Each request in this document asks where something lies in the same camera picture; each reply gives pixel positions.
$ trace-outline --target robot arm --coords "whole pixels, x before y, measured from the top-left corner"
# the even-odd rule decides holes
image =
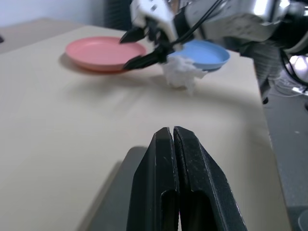
[[[239,45],[267,43],[287,53],[308,53],[308,6],[289,0],[198,0],[174,16],[165,0],[133,0],[135,26],[121,42],[148,37],[154,52],[130,60],[126,69],[166,62],[168,54],[193,38],[232,38]]]

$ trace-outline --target black cable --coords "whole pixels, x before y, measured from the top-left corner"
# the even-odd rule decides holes
[[[280,58],[282,61],[282,65],[287,72],[287,74],[290,76],[291,79],[293,79],[295,82],[300,83],[301,85],[308,87],[308,82],[302,80],[300,77],[297,76],[292,63],[289,60],[289,57],[287,54],[284,52],[284,50],[280,50]]]
[[[196,29],[198,29],[201,24],[210,16],[210,14],[223,2],[224,0],[217,0],[211,8],[202,16],[202,18],[195,24],[193,25],[192,28],[190,28],[183,36],[175,40],[174,42],[171,43],[171,46],[174,46],[178,43],[184,42]]]

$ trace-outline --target white cloth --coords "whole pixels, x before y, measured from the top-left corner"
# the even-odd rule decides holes
[[[185,87],[192,95],[195,88],[195,77],[203,78],[207,71],[198,69],[193,65],[194,61],[183,56],[171,56],[167,63],[162,64],[167,84],[172,87]]]

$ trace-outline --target gray floor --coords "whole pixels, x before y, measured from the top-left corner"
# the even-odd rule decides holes
[[[298,218],[308,209],[308,111],[304,108],[308,97],[276,94],[271,90],[265,105],[269,133],[294,231],[306,231],[300,229]]]

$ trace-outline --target pink plate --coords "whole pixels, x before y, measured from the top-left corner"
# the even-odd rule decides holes
[[[123,65],[138,55],[145,55],[146,49],[139,43],[119,44],[116,37],[82,38],[70,43],[65,52],[74,63],[93,71],[119,73]]]

